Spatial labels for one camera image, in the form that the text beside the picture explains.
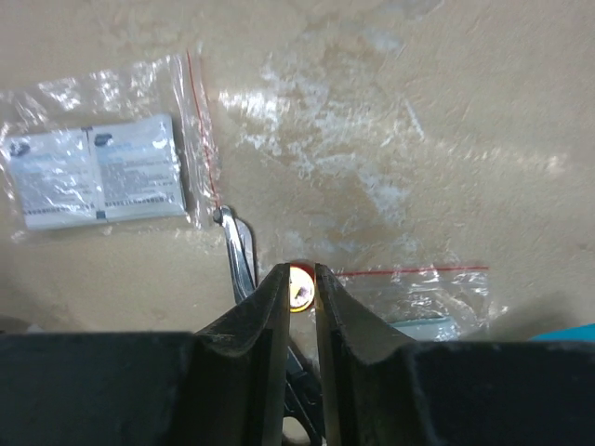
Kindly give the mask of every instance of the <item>clear plastic wrap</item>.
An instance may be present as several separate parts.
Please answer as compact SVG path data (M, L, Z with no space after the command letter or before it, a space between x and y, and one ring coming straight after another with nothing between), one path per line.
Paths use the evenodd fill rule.
M410 20L421 20L442 3L443 0L389 0L378 9L380 12L401 12Z
M13 240L98 223L104 233L210 225L218 153L199 56L196 48L0 92ZM173 218L115 224L156 216Z
M336 271L346 290L416 340L447 341L488 328L487 267ZM318 369L315 310L293 314L291 335Z

